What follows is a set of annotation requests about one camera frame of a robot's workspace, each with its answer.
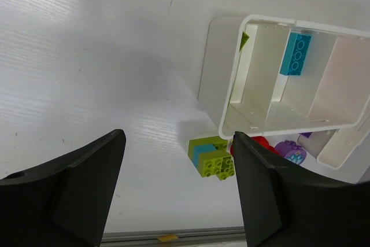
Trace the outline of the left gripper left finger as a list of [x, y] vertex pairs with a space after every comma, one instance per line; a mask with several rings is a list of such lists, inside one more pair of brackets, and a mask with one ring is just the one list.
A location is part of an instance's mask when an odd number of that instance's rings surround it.
[[1, 179], [2, 246], [99, 246], [123, 162], [116, 129]]

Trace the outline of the purple lego brick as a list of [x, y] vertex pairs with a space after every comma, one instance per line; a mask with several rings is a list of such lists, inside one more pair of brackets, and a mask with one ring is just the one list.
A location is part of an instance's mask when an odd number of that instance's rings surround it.
[[300, 133], [301, 137], [309, 138], [311, 136], [312, 132], [302, 132]]

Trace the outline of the teal long lego brick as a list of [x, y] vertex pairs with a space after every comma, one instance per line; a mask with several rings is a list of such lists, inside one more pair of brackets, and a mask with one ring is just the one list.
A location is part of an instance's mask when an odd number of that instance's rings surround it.
[[311, 34], [290, 33], [280, 67], [280, 74], [285, 76], [301, 75], [311, 38]]

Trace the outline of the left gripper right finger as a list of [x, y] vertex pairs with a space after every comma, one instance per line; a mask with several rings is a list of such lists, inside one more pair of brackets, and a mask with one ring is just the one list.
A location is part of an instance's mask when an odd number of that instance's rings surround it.
[[232, 146], [248, 246], [369, 245], [369, 183], [319, 175], [242, 132]]

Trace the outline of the red lego cluster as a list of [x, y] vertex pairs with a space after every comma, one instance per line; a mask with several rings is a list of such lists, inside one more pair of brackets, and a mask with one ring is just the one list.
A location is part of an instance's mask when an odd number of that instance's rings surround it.
[[[265, 137], [262, 137], [262, 136], [252, 137], [252, 140], [257, 142], [259, 145], [263, 146], [270, 152], [277, 154], [277, 155], [279, 154], [278, 151], [269, 144], [268, 140]], [[231, 156], [234, 156], [234, 141], [231, 141], [230, 154]]]

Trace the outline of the purple flower lego piece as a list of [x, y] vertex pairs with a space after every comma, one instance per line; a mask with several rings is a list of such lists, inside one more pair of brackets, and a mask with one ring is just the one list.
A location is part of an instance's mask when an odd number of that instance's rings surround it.
[[300, 165], [307, 157], [306, 150], [295, 141], [281, 141], [275, 146], [275, 150], [286, 160]]

